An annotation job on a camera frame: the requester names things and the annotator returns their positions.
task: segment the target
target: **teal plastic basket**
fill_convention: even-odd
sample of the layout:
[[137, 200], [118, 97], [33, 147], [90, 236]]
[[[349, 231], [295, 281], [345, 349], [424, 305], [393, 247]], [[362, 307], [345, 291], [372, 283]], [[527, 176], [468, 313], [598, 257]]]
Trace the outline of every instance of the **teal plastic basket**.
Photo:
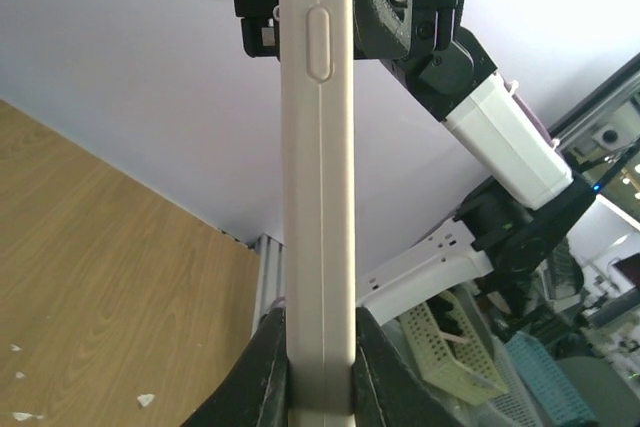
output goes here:
[[580, 425], [596, 416], [538, 339], [518, 332], [505, 345], [518, 374], [553, 425]]

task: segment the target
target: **wooden floor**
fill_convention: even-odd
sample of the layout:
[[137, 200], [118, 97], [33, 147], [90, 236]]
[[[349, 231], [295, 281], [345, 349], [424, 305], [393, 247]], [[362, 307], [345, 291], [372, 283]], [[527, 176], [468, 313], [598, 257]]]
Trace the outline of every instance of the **wooden floor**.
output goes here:
[[257, 264], [0, 102], [0, 425], [179, 425], [249, 339]]

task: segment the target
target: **yellow basket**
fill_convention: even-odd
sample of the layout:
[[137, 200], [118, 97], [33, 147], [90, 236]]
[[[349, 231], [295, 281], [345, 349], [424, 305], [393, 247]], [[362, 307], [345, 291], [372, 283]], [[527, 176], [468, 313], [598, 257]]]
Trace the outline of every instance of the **yellow basket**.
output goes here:
[[507, 385], [458, 299], [450, 292], [442, 292], [440, 297], [453, 304], [449, 315], [469, 342], [455, 344], [454, 356], [426, 302], [402, 314], [400, 324], [422, 378], [471, 405], [507, 394]]

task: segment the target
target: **beige vertical bar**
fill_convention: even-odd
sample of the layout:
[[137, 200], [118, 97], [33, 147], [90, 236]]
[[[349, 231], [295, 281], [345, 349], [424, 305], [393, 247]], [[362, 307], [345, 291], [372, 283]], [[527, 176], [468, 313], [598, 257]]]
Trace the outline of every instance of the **beige vertical bar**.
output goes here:
[[353, 425], [352, 0], [280, 0], [287, 353], [294, 426]]

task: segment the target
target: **white debris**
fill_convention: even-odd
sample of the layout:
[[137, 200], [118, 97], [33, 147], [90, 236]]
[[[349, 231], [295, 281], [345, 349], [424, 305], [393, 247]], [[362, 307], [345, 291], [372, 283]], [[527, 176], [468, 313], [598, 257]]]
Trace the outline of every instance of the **white debris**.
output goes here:
[[14, 412], [13, 418], [16, 419], [18, 422], [22, 422], [23, 420], [29, 420], [29, 419], [42, 420], [44, 419], [44, 415], [33, 415], [27, 412]]
[[153, 394], [142, 394], [138, 396], [138, 403], [140, 404], [140, 407], [144, 408], [153, 402], [153, 399], [155, 398], [156, 396]]

